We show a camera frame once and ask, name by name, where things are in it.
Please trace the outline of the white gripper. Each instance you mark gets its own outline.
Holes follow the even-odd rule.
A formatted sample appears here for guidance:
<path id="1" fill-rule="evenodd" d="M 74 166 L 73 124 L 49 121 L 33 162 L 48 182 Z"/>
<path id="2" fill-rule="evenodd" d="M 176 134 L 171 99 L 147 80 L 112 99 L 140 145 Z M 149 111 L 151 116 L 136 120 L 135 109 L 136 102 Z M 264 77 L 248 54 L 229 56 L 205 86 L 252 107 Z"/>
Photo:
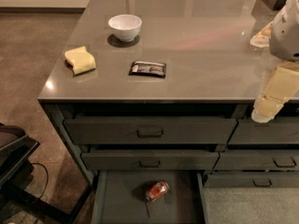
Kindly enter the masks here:
<path id="1" fill-rule="evenodd" d="M 257 48 L 267 48 L 281 60 L 299 61 L 298 5 L 285 5 L 273 22 L 250 40 Z M 272 120 L 282 107 L 299 91 L 299 63 L 281 63 L 266 83 L 261 96 L 255 101 L 251 118 L 258 123 Z"/>

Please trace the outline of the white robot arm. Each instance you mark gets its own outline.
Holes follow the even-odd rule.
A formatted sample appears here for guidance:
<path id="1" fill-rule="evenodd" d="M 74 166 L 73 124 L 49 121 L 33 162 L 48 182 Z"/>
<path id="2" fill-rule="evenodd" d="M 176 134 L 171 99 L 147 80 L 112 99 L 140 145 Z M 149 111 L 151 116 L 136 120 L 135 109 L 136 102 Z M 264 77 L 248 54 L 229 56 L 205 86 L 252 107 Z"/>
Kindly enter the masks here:
<path id="1" fill-rule="evenodd" d="M 250 44 L 257 48 L 268 47 L 270 53 L 281 60 L 264 83 L 251 113 L 255 122 L 266 123 L 299 91 L 299 0 L 286 0 L 276 17 L 250 40 Z"/>

